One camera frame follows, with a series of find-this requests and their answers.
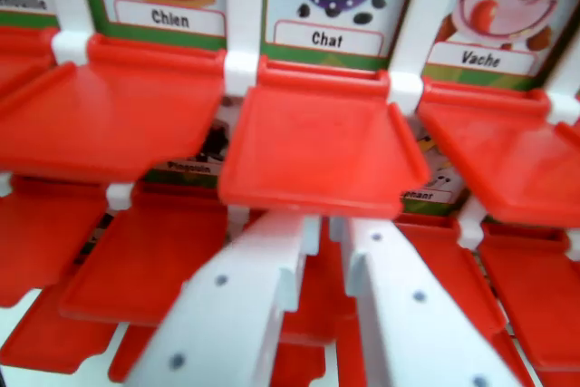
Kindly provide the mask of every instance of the card label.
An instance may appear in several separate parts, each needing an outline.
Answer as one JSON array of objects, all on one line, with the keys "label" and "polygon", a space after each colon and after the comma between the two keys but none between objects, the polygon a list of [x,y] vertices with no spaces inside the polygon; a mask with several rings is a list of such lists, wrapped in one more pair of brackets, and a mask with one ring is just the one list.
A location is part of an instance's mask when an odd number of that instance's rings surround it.
[{"label": "card label", "polygon": [[208,9],[188,9],[133,0],[116,0],[115,13],[121,23],[169,29],[172,31],[226,35],[225,16]]},{"label": "card label", "polygon": [[429,56],[429,63],[511,74],[528,74],[535,62],[532,53],[457,43],[437,43]]},{"label": "card label", "polygon": [[377,56],[382,49],[378,32],[354,31],[317,24],[281,20],[275,24],[276,44],[330,52]]}]

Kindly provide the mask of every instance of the white hinge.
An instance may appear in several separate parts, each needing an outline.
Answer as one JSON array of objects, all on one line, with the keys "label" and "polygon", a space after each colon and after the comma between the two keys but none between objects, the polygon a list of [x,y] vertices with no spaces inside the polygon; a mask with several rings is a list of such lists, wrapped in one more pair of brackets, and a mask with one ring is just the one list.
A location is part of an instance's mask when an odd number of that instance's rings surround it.
[{"label": "white hinge", "polygon": [[61,27],[61,32],[52,40],[56,62],[85,65],[88,62],[87,43],[95,33],[88,0],[53,0],[53,2]]}]

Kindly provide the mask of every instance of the black spot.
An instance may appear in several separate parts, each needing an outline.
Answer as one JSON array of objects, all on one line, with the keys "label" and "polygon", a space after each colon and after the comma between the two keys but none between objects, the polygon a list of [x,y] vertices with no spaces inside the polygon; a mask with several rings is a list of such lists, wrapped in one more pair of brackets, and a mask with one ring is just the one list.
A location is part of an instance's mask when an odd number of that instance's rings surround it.
[{"label": "black spot", "polygon": [[301,4],[298,8],[298,16],[301,18],[306,18],[308,15],[310,15],[310,6],[307,4]]},{"label": "black spot", "polygon": [[359,13],[354,16],[353,21],[357,24],[367,24],[372,20],[371,13]]},{"label": "black spot", "polygon": [[372,0],[372,6],[377,9],[384,8],[386,5],[387,3],[384,0]]},{"label": "black spot", "polygon": [[326,8],[326,9],[324,9],[324,11],[326,12],[326,15],[328,15],[331,18],[334,18],[334,17],[338,16],[338,14],[341,13],[340,9],[335,9],[335,8]]}]

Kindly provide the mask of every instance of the white plastic rod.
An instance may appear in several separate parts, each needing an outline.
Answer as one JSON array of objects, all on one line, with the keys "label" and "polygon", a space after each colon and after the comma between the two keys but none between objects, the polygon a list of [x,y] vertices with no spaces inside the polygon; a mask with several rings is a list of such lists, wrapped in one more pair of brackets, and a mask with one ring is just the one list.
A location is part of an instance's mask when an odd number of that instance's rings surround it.
[{"label": "white plastic rod", "polygon": [[421,72],[449,4],[450,0],[409,2],[389,66],[389,102],[396,102],[406,116],[415,112],[421,99]]},{"label": "white plastic rod", "polygon": [[475,251],[483,241],[481,221],[488,215],[485,206],[475,195],[471,195],[465,202],[457,216],[459,224],[459,245]]},{"label": "white plastic rod", "polygon": [[580,118],[580,102],[576,94],[580,91],[580,28],[567,46],[556,67],[548,77],[544,89],[552,103],[547,121],[575,124]]},{"label": "white plastic rod", "polygon": [[244,97],[256,85],[263,0],[227,0],[226,95]]},{"label": "white plastic rod", "polygon": [[54,8],[61,27],[52,41],[56,62],[86,64],[86,44],[95,32],[88,0],[54,0]]},{"label": "white plastic rod", "polygon": [[565,254],[573,262],[580,262],[580,228],[571,228],[566,233],[570,239],[570,248]]},{"label": "white plastic rod", "polygon": [[391,221],[346,221],[344,277],[368,385],[520,385]]},{"label": "white plastic rod", "polygon": [[305,255],[318,252],[319,221],[269,212],[225,247],[183,286],[125,385],[269,385],[283,312],[297,310]]}]

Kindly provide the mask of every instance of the screw hole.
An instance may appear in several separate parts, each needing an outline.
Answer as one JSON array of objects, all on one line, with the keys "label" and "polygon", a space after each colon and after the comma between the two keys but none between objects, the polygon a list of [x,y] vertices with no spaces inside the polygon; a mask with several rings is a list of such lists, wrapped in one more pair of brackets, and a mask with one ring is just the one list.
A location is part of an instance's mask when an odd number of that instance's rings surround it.
[{"label": "screw hole", "polygon": [[216,277],[216,285],[224,285],[225,283],[227,283],[227,276],[222,274]]},{"label": "screw hole", "polygon": [[488,387],[488,382],[483,376],[478,375],[473,379],[473,385],[476,387]]},{"label": "screw hole", "polygon": [[425,300],[427,299],[427,296],[425,295],[425,293],[422,290],[417,290],[414,294],[413,294],[413,298],[415,299],[415,301],[418,301],[420,303],[424,303]]},{"label": "screw hole", "polygon": [[180,369],[183,366],[183,364],[185,364],[185,355],[183,355],[182,353],[176,353],[173,356],[171,356],[171,358],[169,358],[169,368],[172,371]]}]

